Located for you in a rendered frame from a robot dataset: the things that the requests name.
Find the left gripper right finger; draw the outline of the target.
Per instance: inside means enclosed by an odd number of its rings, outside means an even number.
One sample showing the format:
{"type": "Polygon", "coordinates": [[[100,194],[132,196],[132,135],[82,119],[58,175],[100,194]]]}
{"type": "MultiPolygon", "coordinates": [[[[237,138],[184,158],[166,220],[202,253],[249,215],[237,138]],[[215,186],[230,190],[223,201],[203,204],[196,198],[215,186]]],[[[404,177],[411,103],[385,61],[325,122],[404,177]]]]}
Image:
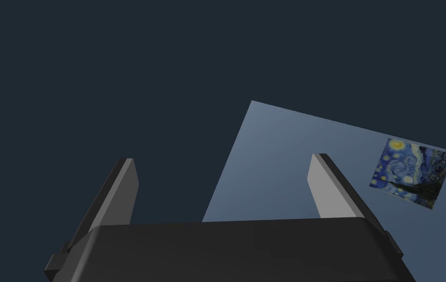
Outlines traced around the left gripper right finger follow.
{"type": "Polygon", "coordinates": [[[364,218],[386,235],[381,223],[327,154],[311,156],[307,183],[321,218],[364,218]]]}

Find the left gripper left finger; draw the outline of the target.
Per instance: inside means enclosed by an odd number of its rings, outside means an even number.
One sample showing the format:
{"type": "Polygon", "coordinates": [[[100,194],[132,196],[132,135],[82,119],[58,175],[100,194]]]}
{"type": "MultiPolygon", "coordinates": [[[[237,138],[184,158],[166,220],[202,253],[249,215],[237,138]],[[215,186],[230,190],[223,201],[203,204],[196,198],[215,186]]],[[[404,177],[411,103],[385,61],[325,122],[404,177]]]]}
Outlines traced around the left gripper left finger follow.
{"type": "Polygon", "coordinates": [[[74,233],[68,250],[98,226],[130,223],[139,188],[132,158],[119,159],[74,233]]]}

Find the blue starry night painting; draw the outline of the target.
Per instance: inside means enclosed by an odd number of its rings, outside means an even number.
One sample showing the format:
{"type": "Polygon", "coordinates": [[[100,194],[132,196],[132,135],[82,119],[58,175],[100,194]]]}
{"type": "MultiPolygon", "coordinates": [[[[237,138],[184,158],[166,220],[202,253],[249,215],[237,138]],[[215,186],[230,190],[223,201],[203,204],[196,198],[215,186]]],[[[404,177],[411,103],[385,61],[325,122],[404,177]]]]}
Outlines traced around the blue starry night painting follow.
{"type": "Polygon", "coordinates": [[[445,151],[389,138],[369,186],[431,210],[445,179],[445,151]]]}

